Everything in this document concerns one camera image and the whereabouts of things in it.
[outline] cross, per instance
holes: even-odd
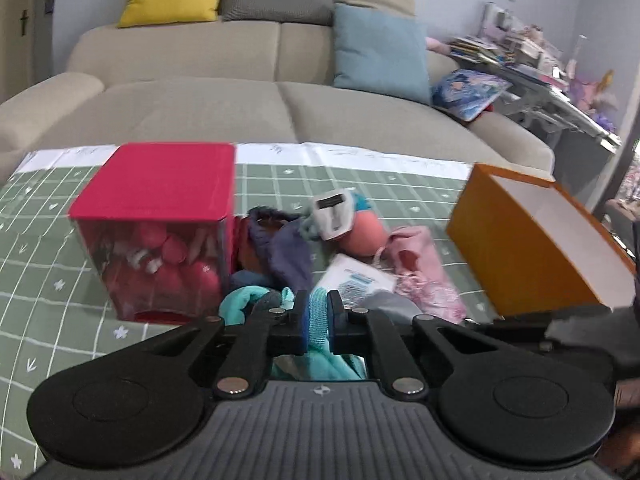
[[[24,9],[22,11],[22,17],[20,18],[20,21],[22,22],[22,35],[26,36],[27,35],[27,22],[29,21],[29,13],[27,12],[27,9]]]

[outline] door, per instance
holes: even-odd
[[[34,2],[0,0],[0,103],[33,83]]]

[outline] metal rivet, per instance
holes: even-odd
[[[396,379],[392,386],[396,392],[407,395],[419,394],[424,390],[424,383],[413,377],[402,377],[400,379]]]
[[[249,383],[242,377],[225,377],[218,381],[218,389],[226,394],[241,394],[249,388]]]

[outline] gray pillow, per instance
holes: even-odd
[[[226,22],[263,20],[331,27],[334,0],[220,0],[218,13]]]

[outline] light blue pillow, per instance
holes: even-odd
[[[424,34],[412,18],[335,6],[336,88],[431,103]]]

